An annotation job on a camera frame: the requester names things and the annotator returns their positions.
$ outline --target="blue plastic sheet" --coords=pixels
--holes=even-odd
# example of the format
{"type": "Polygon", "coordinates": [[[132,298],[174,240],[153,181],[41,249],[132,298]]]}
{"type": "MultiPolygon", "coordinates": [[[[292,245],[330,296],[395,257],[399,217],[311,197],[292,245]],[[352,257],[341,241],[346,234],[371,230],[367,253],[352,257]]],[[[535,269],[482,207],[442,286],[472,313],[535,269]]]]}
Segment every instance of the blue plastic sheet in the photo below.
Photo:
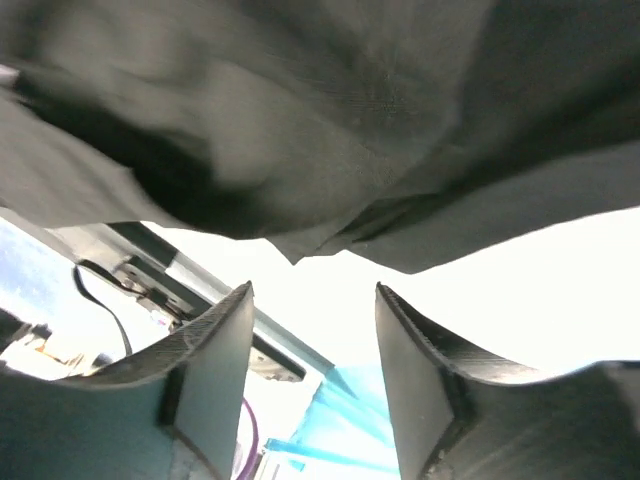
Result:
{"type": "MultiPolygon", "coordinates": [[[[334,368],[291,439],[271,441],[267,449],[297,459],[398,472],[381,367],[334,368]]],[[[305,464],[296,461],[299,470],[305,464]]]]}

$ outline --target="gray cloth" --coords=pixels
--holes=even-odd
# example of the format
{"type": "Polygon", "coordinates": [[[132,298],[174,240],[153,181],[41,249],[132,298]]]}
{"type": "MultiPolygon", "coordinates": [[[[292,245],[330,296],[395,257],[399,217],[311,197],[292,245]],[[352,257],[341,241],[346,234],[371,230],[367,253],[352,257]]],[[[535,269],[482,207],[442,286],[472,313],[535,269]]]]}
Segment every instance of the gray cloth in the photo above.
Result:
{"type": "Polygon", "coordinates": [[[640,204],[639,2],[0,9],[20,71],[0,198],[49,226],[152,220],[417,272],[640,204]]]}

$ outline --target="metal frame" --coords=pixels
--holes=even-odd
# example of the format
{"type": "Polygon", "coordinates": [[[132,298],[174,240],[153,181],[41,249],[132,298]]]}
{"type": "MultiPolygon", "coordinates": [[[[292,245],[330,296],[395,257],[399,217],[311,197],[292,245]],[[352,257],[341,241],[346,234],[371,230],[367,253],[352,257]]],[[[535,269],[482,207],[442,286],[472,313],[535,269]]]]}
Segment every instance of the metal frame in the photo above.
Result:
{"type": "MultiPolygon", "coordinates": [[[[218,303],[232,290],[211,272],[138,222],[114,226],[95,224],[44,229],[9,210],[0,210],[0,217],[74,262],[88,259],[113,271],[128,258],[138,256],[212,304],[218,303]]],[[[330,360],[266,313],[256,308],[255,316],[254,332],[273,348],[299,362],[307,370],[307,375],[321,379],[334,367],[330,360]]]]}

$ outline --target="black cable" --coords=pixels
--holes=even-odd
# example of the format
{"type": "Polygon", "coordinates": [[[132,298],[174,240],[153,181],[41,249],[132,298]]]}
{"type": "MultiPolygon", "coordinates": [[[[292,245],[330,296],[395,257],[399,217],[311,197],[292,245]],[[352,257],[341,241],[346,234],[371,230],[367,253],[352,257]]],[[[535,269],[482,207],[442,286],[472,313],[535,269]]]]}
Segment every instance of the black cable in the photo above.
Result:
{"type": "Polygon", "coordinates": [[[107,281],[109,284],[111,284],[113,287],[117,288],[118,290],[121,290],[121,291],[124,291],[124,292],[128,292],[128,293],[136,293],[136,294],[138,294],[139,292],[136,292],[132,288],[125,287],[110,272],[108,272],[106,269],[104,269],[103,267],[101,267],[97,263],[92,262],[91,260],[81,260],[81,261],[79,261],[78,263],[76,263],[73,266],[73,282],[75,283],[76,288],[78,289],[78,292],[85,299],[89,300],[90,302],[94,303],[95,305],[98,305],[99,307],[104,308],[107,312],[109,312],[111,314],[113,319],[116,321],[116,325],[118,326],[118,330],[120,330],[120,335],[122,336],[122,343],[124,344],[125,354],[127,356],[131,355],[133,353],[133,349],[131,348],[131,342],[129,341],[129,336],[127,335],[127,332],[125,331],[124,327],[122,326],[122,322],[120,321],[118,316],[115,313],[113,313],[113,311],[109,307],[107,307],[104,303],[102,303],[100,300],[98,300],[91,292],[89,292],[89,290],[87,290],[87,287],[85,286],[84,281],[82,280],[82,275],[80,274],[80,269],[81,268],[89,270],[91,273],[93,273],[93,274],[97,275],[98,277],[102,278],[103,280],[107,281]]]}

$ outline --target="dark gray fabric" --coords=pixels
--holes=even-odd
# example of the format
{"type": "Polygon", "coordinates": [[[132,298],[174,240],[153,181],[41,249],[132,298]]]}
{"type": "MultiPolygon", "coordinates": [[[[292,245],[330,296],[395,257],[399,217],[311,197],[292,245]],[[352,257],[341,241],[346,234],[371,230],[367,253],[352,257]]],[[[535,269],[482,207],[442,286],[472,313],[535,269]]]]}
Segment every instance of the dark gray fabric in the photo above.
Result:
{"type": "Polygon", "coordinates": [[[640,204],[640,2],[0,8],[23,105],[0,117],[0,198],[46,225],[152,220],[416,272],[640,204]]]}

